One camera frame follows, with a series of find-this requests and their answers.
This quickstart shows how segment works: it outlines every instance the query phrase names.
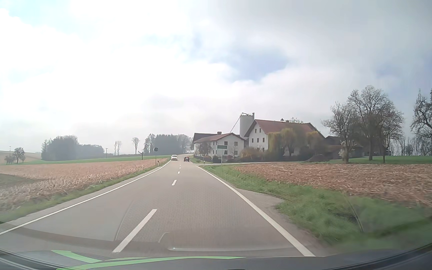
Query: road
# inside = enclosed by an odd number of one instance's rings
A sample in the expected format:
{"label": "road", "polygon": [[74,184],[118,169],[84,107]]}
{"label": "road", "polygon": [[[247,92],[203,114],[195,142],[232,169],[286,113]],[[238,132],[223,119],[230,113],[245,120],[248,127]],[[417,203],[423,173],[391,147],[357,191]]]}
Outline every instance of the road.
{"label": "road", "polygon": [[159,169],[0,225],[0,249],[115,258],[326,255],[272,210],[277,202],[233,189],[180,156]]}

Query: white building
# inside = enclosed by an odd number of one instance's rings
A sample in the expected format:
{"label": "white building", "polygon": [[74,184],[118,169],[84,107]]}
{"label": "white building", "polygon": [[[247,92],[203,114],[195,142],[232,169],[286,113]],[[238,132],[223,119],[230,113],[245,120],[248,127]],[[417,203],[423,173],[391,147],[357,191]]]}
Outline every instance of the white building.
{"label": "white building", "polygon": [[[201,156],[199,147],[203,142],[211,142],[211,149],[208,156],[232,155],[238,157],[245,147],[253,147],[265,152],[269,149],[268,135],[271,132],[281,132],[284,128],[299,126],[305,133],[318,131],[311,123],[292,123],[289,120],[261,120],[255,119],[255,113],[242,113],[239,116],[239,135],[234,133],[218,132],[195,133],[193,137],[194,154]],[[217,149],[217,145],[227,145],[227,149]],[[293,154],[297,155],[299,149],[294,149]],[[289,156],[289,150],[285,149],[285,156]]]}
{"label": "white building", "polygon": [[[206,133],[206,135],[210,136],[202,137],[193,142],[195,156],[203,156],[203,150],[201,149],[202,144],[205,144],[203,147],[208,147],[208,156],[217,155],[220,157],[221,155],[231,155],[238,157],[244,148],[244,140],[239,135],[232,132],[225,134],[218,132],[216,135]],[[226,149],[218,149],[218,145],[226,146]]]}

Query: white lane marking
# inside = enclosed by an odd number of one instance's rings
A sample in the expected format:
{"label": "white lane marking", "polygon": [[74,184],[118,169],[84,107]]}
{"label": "white lane marking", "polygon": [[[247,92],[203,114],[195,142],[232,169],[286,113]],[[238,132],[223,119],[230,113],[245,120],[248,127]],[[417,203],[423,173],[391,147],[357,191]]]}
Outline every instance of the white lane marking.
{"label": "white lane marking", "polygon": [[218,177],[212,175],[207,170],[197,166],[201,170],[205,171],[207,174],[213,176],[216,178],[219,182],[223,183],[226,187],[229,187],[234,193],[236,193],[241,199],[243,199],[246,203],[249,204],[258,214],[261,215],[262,218],[264,218],[271,226],[274,227],[284,238],[286,238],[287,241],[289,241],[299,252],[301,252],[304,256],[314,257],[315,255],[307,248],[305,247],[300,241],[298,241],[294,236],[291,235],[287,230],[285,230],[281,225],[279,225],[274,219],[272,219],[270,216],[267,215],[264,211],[262,211],[258,206],[256,206],[254,203],[252,203],[248,198],[246,198],[243,194],[239,193],[236,189],[225,183],[225,181],[219,179]]}
{"label": "white lane marking", "polygon": [[69,206],[66,207],[66,208],[60,209],[60,210],[58,210],[58,211],[56,211],[56,212],[52,212],[52,213],[47,214],[47,215],[45,215],[45,216],[42,216],[42,217],[40,217],[40,218],[36,218],[36,219],[30,220],[30,221],[28,221],[28,222],[26,222],[26,223],[23,223],[23,224],[21,224],[21,225],[18,225],[18,226],[16,226],[16,227],[14,227],[14,228],[11,228],[11,229],[8,229],[8,230],[4,230],[4,231],[0,232],[0,235],[5,234],[5,233],[8,233],[8,232],[13,231],[13,230],[16,230],[16,229],[18,229],[18,228],[21,228],[21,227],[26,226],[26,225],[28,225],[28,224],[31,224],[31,223],[33,223],[33,222],[37,222],[37,221],[39,221],[39,220],[41,220],[41,219],[43,219],[43,218],[47,218],[47,217],[49,217],[49,216],[52,216],[52,215],[54,215],[54,214],[56,214],[56,213],[59,213],[59,212],[61,212],[61,211],[64,211],[64,210],[66,210],[66,209],[69,209],[69,208],[71,208],[71,207],[75,207],[76,205],[80,205],[80,204],[85,203],[85,202],[87,202],[87,201],[90,201],[90,200],[92,200],[92,199],[96,199],[96,198],[98,198],[99,196],[103,196],[103,195],[105,195],[105,194],[107,194],[107,193],[110,193],[111,191],[115,191],[115,190],[117,190],[118,188],[122,188],[122,187],[124,187],[124,186],[126,186],[126,185],[131,184],[131,183],[134,182],[134,181],[137,181],[137,180],[139,180],[139,179],[141,179],[141,178],[143,178],[143,177],[146,177],[146,176],[148,176],[148,175],[150,175],[150,174],[153,174],[153,173],[159,171],[160,169],[163,169],[163,167],[166,166],[166,165],[168,165],[169,163],[170,163],[170,161],[168,161],[166,164],[164,164],[161,168],[158,168],[158,169],[156,169],[156,170],[154,170],[154,171],[152,171],[152,172],[150,172],[150,173],[148,173],[148,174],[146,174],[146,175],[143,175],[143,176],[141,176],[140,178],[137,178],[137,179],[134,179],[134,180],[132,180],[132,181],[129,181],[129,182],[127,182],[126,184],[123,184],[123,185],[120,185],[120,186],[118,186],[118,187],[115,187],[115,188],[113,188],[113,189],[111,189],[111,190],[108,190],[108,191],[106,191],[105,193],[101,193],[101,194],[96,195],[96,196],[94,196],[94,197],[92,197],[92,198],[89,198],[89,199],[87,199],[87,200],[83,200],[82,202],[79,202],[79,203],[76,203],[76,204],[73,204],[73,205],[69,205]]}
{"label": "white lane marking", "polygon": [[149,219],[156,213],[158,209],[153,209],[149,212],[149,214],[146,215],[145,218],[141,220],[141,222],[136,226],[134,230],[132,230],[126,238],[121,241],[117,247],[113,250],[113,253],[121,252],[128,244],[131,242],[131,240],[136,236],[136,234],[139,233],[139,231],[143,228],[143,226],[149,221]]}

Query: dashed center line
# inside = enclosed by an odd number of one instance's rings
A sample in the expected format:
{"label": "dashed center line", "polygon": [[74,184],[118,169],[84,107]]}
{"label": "dashed center line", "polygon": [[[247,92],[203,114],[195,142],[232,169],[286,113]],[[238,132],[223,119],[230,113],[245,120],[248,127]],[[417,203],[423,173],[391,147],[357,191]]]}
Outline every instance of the dashed center line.
{"label": "dashed center line", "polygon": [[149,221],[149,219],[156,213],[156,210],[158,209],[151,210],[151,212],[149,212],[149,214],[147,214],[146,217],[141,220],[138,226],[136,226],[136,228],[132,230],[128,234],[128,236],[126,236],[126,238],[124,238],[123,241],[121,241],[117,245],[117,247],[113,250],[113,252],[114,253],[121,252],[129,244],[129,242],[131,242],[131,240],[136,236],[136,234],[143,228],[143,226]]}

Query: sky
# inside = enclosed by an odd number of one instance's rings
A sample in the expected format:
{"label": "sky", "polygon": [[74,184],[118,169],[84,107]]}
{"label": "sky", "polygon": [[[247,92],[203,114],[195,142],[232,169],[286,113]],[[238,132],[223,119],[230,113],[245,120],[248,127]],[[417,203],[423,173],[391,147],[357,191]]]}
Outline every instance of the sky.
{"label": "sky", "polygon": [[226,133],[240,113],[326,136],[330,107],[367,85],[411,136],[432,1],[0,0],[0,150],[76,135],[134,153],[132,137]]}

